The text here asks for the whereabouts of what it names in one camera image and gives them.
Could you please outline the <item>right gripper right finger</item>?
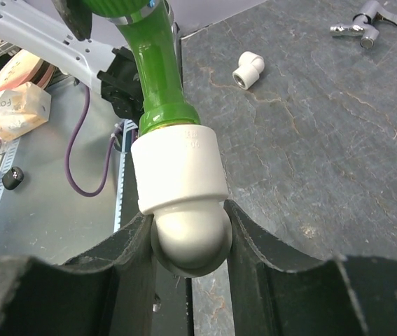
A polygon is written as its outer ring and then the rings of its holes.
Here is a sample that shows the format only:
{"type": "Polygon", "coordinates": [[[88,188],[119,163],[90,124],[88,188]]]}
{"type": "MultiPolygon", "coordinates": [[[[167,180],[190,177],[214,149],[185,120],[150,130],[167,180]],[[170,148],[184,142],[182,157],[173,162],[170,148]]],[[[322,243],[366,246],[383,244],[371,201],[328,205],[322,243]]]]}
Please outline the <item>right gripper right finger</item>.
{"type": "Polygon", "coordinates": [[[259,226],[234,201],[228,274],[237,335],[397,335],[397,260],[318,260],[259,226]]]}

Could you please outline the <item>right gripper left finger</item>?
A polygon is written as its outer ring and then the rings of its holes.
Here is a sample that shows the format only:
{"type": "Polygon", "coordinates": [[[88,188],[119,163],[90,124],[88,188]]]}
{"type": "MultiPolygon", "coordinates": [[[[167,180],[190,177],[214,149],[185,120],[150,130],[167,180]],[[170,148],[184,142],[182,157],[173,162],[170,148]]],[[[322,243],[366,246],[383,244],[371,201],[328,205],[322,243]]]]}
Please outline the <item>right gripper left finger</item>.
{"type": "Polygon", "coordinates": [[[0,257],[0,335],[150,335],[152,217],[137,215],[63,265],[0,257]]]}

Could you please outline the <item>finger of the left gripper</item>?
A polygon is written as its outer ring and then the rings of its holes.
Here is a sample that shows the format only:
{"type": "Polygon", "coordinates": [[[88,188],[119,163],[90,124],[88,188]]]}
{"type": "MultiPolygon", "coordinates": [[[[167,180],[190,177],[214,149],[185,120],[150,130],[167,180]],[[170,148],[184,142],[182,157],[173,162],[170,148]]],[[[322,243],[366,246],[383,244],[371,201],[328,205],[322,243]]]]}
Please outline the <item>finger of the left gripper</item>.
{"type": "Polygon", "coordinates": [[[90,39],[92,11],[81,0],[52,0],[62,21],[77,39],[90,39]]]}

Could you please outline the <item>green water faucet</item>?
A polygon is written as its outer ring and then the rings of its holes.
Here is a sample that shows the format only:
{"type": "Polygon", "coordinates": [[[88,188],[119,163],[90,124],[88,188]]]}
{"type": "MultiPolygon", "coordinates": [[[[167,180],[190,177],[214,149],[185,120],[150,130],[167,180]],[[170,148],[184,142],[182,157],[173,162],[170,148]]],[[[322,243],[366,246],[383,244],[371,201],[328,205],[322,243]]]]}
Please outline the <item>green water faucet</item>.
{"type": "Polygon", "coordinates": [[[164,1],[84,1],[87,9],[117,26],[137,64],[144,96],[139,134],[180,124],[200,124],[183,95],[172,24],[164,1]]]}

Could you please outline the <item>white elbow fitting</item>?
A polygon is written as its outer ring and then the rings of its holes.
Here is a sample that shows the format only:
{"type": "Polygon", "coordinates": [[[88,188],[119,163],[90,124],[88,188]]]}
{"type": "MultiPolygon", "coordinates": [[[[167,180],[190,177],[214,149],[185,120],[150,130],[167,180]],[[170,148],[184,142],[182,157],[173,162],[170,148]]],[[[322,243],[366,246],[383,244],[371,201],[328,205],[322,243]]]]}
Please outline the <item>white elbow fitting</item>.
{"type": "Polygon", "coordinates": [[[151,246],[156,258],[181,277],[216,270],[232,246],[216,133],[202,125],[164,127],[139,137],[131,154],[139,210],[154,220],[151,246]]]}

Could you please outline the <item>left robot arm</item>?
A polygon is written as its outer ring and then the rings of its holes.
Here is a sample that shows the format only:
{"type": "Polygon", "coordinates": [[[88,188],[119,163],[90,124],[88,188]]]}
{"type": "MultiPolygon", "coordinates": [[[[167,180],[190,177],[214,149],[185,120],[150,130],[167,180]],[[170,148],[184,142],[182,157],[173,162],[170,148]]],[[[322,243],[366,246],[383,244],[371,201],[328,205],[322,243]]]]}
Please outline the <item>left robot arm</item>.
{"type": "Polygon", "coordinates": [[[64,22],[26,1],[0,1],[0,39],[72,75],[108,101],[118,117],[139,122],[144,98],[131,51],[92,40],[92,15],[78,1],[55,6],[64,22]]]}

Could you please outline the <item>white elbow fitting left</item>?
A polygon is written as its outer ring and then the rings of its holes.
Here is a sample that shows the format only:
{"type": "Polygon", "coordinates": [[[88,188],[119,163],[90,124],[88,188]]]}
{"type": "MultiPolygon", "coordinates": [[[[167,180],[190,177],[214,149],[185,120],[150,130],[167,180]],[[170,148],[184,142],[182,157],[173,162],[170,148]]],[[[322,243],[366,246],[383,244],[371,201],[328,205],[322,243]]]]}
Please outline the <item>white elbow fitting left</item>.
{"type": "Polygon", "coordinates": [[[265,69],[263,57],[253,52],[243,52],[238,60],[238,68],[233,71],[232,77],[243,90],[248,90],[259,78],[265,69]]]}

